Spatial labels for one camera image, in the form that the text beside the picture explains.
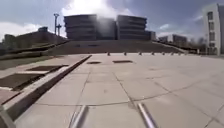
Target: metal pole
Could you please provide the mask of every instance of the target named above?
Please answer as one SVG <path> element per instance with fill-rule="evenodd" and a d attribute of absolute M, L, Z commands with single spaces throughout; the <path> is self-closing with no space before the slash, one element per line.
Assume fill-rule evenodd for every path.
<path fill-rule="evenodd" d="M 147 128 L 158 128 L 156 126 L 156 124 L 153 122 L 153 119 L 152 119 L 151 115 L 149 114 L 149 112 L 147 111 L 147 109 L 145 108 L 144 104 L 139 103 L 138 109 L 141 113 L 142 118 L 144 119 L 144 121 L 147 125 Z"/>
<path fill-rule="evenodd" d="M 59 14 L 55 13 L 54 17 L 55 17 L 55 21 L 54 21 L 54 34 L 57 34 L 57 20 L 58 20 L 58 16 Z"/>
<path fill-rule="evenodd" d="M 79 128 L 87 110 L 88 110 L 87 106 L 82 106 L 77 116 L 72 119 L 72 122 L 69 128 Z"/>

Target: drain cover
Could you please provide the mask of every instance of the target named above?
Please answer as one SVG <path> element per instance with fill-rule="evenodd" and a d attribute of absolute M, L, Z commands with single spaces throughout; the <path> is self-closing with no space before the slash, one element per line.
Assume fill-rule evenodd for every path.
<path fill-rule="evenodd" d="M 13 74 L 0 79 L 0 87 L 11 88 L 12 90 L 21 90 L 28 84 L 39 79 L 42 74 Z"/>
<path fill-rule="evenodd" d="M 99 61 L 91 61 L 91 62 L 87 62 L 87 64 L 100 64 L 101 62 Z"/>
<path fill-rule="evenodd" d="M 35 67 L 35 68 L 28 69 L 27 71 L 49 71 L 49 72 L 53 72 L 53 71 L 56 71 L 56 70 L 60 69 L 63 66 L 64 65 L 38 66 L 38 67 Z"/>
<path fill-rule="evenodd" d="M 133 63 L 131 60 L 115 60 L 113 61 L 115 64 L 122 64 L 122 63 Z"/>

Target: sky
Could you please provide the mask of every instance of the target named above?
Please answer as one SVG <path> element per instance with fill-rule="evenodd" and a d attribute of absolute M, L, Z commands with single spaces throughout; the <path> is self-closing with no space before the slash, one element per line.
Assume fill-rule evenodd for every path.
<path fill-rule="evenodd" d="M 41 26 L 53 31 L 54 13 L 60 14 L 63 26 L 63 16 L 75 14 L 141 16 L 157 36 L 175 33 L 197 39 L 204 36 L 202 8 L 212 3 L 224 0 L 0 0 L 0 42 L 4 34 L 21 35 Z"/>

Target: window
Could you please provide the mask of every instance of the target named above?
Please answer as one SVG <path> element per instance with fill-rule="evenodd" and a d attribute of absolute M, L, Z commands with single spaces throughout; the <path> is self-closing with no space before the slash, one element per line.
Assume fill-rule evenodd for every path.
<path fill-rule="evenodd" d="M 214 43 L 209 43 L 209 47 L 215 47 Z"/>
<path fill-rule="evenodd" d="M 208 20 L 213 20 L 213 12 L 208 12 Z"/>
<path fill-rule="evenodd" d="M 215 41 L 215 33 L 214 32 L 209 33 L 209 40 L 210 41 Z"/>
<path fill-rule="evenodd" d="M 209 31 L 214 30 L 215 29 L 214 22 L 209 22 L 208 27 L 209 27 Z"/>

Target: concrete pavement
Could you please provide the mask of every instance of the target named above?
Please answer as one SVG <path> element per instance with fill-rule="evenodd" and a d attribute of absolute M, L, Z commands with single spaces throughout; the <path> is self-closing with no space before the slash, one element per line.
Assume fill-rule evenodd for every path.
<path fill-rule="evenodd" d="M 114 60 L 133 63 L 115 64 Z M 87 64 L 99 61 L 100 64 Z M 16 121 L 18 128 L 66 128 L 81 105 L 83 128 L 144 128 L 144 103 L 160 128 L 224 128 L 224 60 L 191 55 L 95 54 Z"/>

